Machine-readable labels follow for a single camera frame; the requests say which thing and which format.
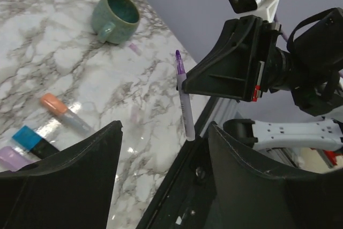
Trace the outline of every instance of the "purple marker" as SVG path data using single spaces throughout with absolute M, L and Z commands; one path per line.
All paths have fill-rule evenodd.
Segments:
M 183 117 L 183 125 L 186 134 L 186 138 L 188 141 L 192 142 L 195 140 L 195 129 L 194 129 L 194 121 L 192 115 L 192 107 L 191 107 L 191 100 L 189 98 L 189 94 L 185 94 L 182 91 L 182 83 L 186 80 L 186 72 L 184 71 L 183 62 L 181 59 L 180 51 L 176 51 L 176 80 L 177 80 L 177 87 L 178 93 L 180 95 L 180 102 L 181 102 L 181 110 L 182 110 L 182 117 Z
M 0 149 L 0 164 L 8 170 L 15 172 L 31 163 L 10 146 Z

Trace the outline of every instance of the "marker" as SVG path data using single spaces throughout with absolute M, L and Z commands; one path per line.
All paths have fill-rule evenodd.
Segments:
M 77 114 L 67 108 L 58 98 L 51 93 L 47 93 L 41 97 L 41 103 L 49 111 L 54 113 L 62 122 L 72 127 L 86 137 L 95 133 L 94 129 L 83 121 Z
M 191 100 L 189 98 L 189 94 L 185 94 L 182 91 L 182 83 L 184 80 L 186 80 L 186 78 L 187 78 L 187 75 L 186 75 L 186 72 L 184 71 L 181 54 L 180 54 L 180 51 L 177 50 L 176 51 L 176 80 L 177 80 L 178 93 L 180 95 L 183 126 L 184 126 L 187 140 L 192 142 L 195 140 L 195 129 L 194 129 L 194 121 L 193 121 L 193 115 L 192 115 Z
M 18 171 L 31 163 L 30 160 L 24 158 L 10 146 L 0 149 L 0 165 L 10 171 Z
M 129 45 L 129 48 L 130 48 L 133 52 L 135 52 L 138 56 L 141 56 L 141 55 L 142 55 L 141 50 L 140 50 L 135 44 L 131 43 L 131 44 Z
M 12 139 L 40 159 L 59 153 L 57 148 L 52 146 L 46 139 L 39 136 L 26 125 L 17 131 L 17 133 L 12 136 Z

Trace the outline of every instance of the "screw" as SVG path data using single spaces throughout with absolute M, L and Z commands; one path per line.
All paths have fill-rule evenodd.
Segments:
M 205 178 L 205 171 L 201 167 L 197 167 L 197 169 L 195 170 L 195 174 L 201 180 Z

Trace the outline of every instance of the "red component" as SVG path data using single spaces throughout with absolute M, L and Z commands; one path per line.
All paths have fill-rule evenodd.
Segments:
M 258 96 L 257 96 L 257 94 L 258 94 L 258 91 L 261 89 L 261 86 L 259 86 L 259 85 L 256 85 L 255 86 L 255 90 L 254 90 L 254 92 L 253 92 L 253 97 L 252 97 L 252 101 L 253 102 L 256 102 L 257 101 L 257 99 L 258 99 Z
M 337 155 L 337 154 L 334 153 L 333 151 L 327 151 L 327 150 L 324 150 L 324 153 L 325 153 L 325 155 L 327 156 L 327 158 L 330 160 L 331 164 L 333 164 L 334 166 L 336 166 L 336 165 L 337 165 L 336 156 L 339 156 L 339 155 Z

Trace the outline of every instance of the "pen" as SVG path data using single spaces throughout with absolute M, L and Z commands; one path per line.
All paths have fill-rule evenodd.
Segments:
M 88 137 L 95 133 L 94 129 L 83 121 L 77 114 L 67 108 L 58 98 L 51 93 L 41 97 L 41 103 L 62 122 L 74 128 L 78 133 Z
M 182 83 L 186 80 L 186 72 L 184 70 L 183 62 L 181 59 L 180 51 L 176 51 L 176 80 L 177 80 L 177 87 L 178 93 L 180 95 L 180 102 L 181 102 L 181 110 L 182 110 L 182 117 L 183 117 L 183 126 L 186 134 L 186 138 L 188 141 L 195 140 L 195 129 L 194 129 L 194 121 L 192 115 L 192 107 L 191 107 L 191 100 L 189 98 L 189 94 L 185 94 L 182 92 Z

